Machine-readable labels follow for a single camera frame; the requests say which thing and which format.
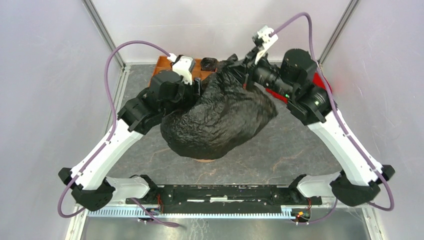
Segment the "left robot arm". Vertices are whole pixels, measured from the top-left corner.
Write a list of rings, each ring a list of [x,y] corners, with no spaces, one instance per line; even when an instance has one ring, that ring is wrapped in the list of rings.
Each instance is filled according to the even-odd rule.
[[[157,190],[146,175],[113,178],[108,173],[122,155],[166,115],[192,106],[201,96],[201,81],[196,77],[192,83],[186,83],[183,76],[171,70],[153,75],[149,86],[118,111],[111,128],[96,147],[76,166],[59,171],[59,178],[71,189],[76,203],[90,211],[130,198],[153,203]]]

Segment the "black plastic trash bag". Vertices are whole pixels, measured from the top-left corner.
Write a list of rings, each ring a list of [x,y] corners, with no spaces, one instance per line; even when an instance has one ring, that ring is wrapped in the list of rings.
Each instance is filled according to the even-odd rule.
[[[244,68],[232,54],[218,63],[217,71],[202,81],[202,95],[190,108],[166,115],[160,124],[162,138],[179,156],[198,160],[222,158],[255,137],[278,115],[275,103],[257,86],[242,86]]]

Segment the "orange plastic trash bin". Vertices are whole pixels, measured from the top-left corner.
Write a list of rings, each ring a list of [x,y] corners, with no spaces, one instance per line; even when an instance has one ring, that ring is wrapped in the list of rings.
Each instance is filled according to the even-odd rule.
[[[193,159],[193,160],[199,163],[211,163],[215,161],[215,159]]]

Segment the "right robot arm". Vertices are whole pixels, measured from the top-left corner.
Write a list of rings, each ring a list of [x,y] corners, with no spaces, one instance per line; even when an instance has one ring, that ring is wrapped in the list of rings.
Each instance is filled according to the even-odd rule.
[[[257,49],[231,63],[229,70],[245,88],[258,84],[281,97],[289,112],[321,139],[342,168],[333,174],[298,176],[290,184],[289,199],[302,204],[311,197],[334,197],[350,207],[372,204],[395,169],[376,161],[349,131],[331,89],[315,83],[317,64],[309,52],[290,49],[280,66],[265,56],[255,60],[255,53]]]

